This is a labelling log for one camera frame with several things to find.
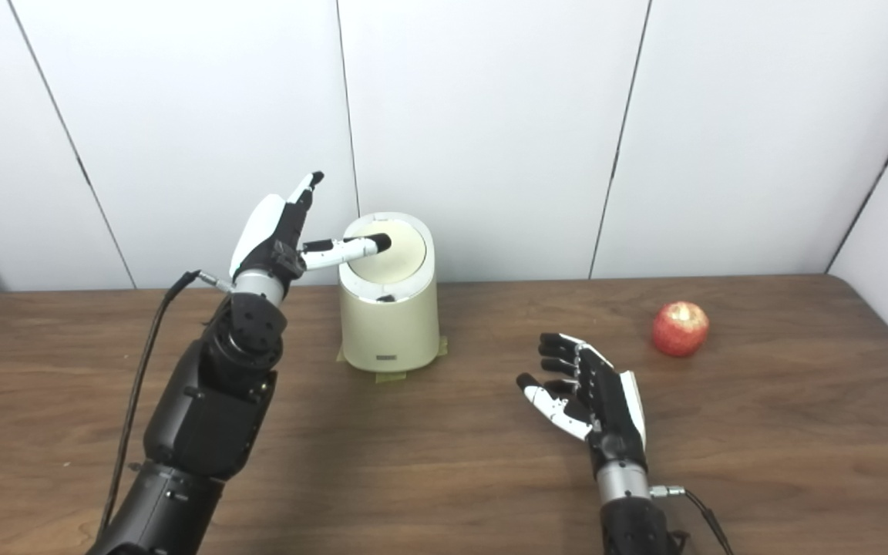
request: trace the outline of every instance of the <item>black cable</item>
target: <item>black cable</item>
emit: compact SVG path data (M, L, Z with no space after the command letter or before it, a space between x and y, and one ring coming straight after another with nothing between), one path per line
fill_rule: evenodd
M715 516L715 512L709 509L698 496L691 493L690 489L684 488L684 495L687 496L687 498L691 500L691 503L694 503L698 510L701 511L701 516L705 518L708 527L711 528L713 533L715 533L715 537L718 538L718 543L721 544L721 548L725 549L725 555L735 555L732 551L732 546L728 543L728 538L725 537L725 531L722 531L721 529L722 525L718 523L718 518Z
M109 485L109 496L105 501L105 509L102 510L102 523L98 527L98 537L102 537L103 531L109 526L112 519L112 510L116 506L116 498L119 496L119 481L123 476L123 464L126 464L126 451L130 444L130 433L133 432L133 418L135 417L136 404L139 401L139 391L142 389L142 378L146 374L146 365L149 363L149 355L153 352L153 344L156 343L156 334L160 331L160 322L163 320L163 313L167 311L173 298L183 291L187 285L197 279L200 270L188 271L180 275L180 279L166 290L163 300L160 302L159 308L156 309L156 315L153 317L153 323L149 328L149 336L146 338L146 345L142 348L142 358L139 358L139 368L136 369L135 379L133 380L133 390L129 393L129 406L126 408L126 421L123 423L123 433L119 438L119 451L116 451L116 468L112 473L112 482Z

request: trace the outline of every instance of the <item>red apple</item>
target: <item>red apple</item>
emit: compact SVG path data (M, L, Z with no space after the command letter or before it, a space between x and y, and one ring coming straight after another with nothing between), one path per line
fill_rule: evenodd
M687 356L705 343L708 316L693 302L663 305L653 320L653 345L670 356Z

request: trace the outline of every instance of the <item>robotic hand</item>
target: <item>robotic hand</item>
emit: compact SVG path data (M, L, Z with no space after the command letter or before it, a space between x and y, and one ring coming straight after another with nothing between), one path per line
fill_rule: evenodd
M680 555L688 535L668 531L666 516L651 500L684 490L646 482L646 432L635 376L616 373L595 348L564 334L541 334L540 355L543 369L568 379L540 385L523 373L516 383L557 428L587 443L602 501L606 555Z
M289 201L271 194L258 204L232 257L233 284L195 271L168 292L165 304L200 277L229 295L177 362L143 438L145 463L110 526L114 496L109 496L102 530L88 555L197 552L225 482L249 459L274 394L273 368L283 355L286 327L279 307L291 282L304 271L390 247L389 236L377 234L306 243L297 250L314 187L323 178L321 172L311 173Z

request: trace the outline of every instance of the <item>black fingertip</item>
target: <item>black fingertip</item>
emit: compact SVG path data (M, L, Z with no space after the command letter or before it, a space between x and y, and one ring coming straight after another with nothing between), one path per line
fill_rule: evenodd
M379 249L379 252L383 252L388 250L392 246L392 239L385 233L376 233L375 235L369 235L369 239L372 239L376 247Z
M516 376L516 385L523 391L526 391L527 387L531 385L535 385L536 387L540 387L540 383L536 381L537 379L528 373L521 373L521 375Z

